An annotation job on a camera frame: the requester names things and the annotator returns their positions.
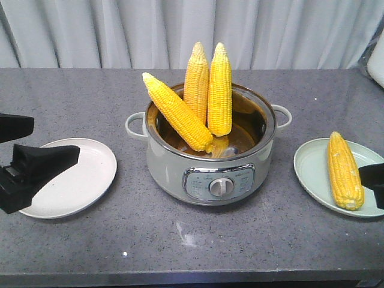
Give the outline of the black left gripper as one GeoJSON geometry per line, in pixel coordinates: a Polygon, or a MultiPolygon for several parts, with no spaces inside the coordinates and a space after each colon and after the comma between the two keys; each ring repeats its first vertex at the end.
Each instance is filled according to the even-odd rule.
{"type": "MultiPolygon", "coordinates": [[[[1,143],[33,133],[34,118],[2,113],[1,143]]],[[[12,214],[32,205],[32,198],[50,180],[78,163],[76,145],[31,147],[15,144],[9,165],[1,168],[1,209],[12,214]]]]}

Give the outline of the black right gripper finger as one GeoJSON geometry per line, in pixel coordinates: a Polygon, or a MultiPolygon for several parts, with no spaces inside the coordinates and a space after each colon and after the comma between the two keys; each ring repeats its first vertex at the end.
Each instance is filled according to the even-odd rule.
{"type": "Polygon", "coordinates": [[[360,167],[358,170],[361,184],[371,190],[383,188],[383,166],[384,164],[380,163],[360,167]]]}
{"type": "Polygon", "coordinates": [[[379,209],[384,209],[384,187],[383,185],[375,185],[373,188],[376,205],[379,209]]]}

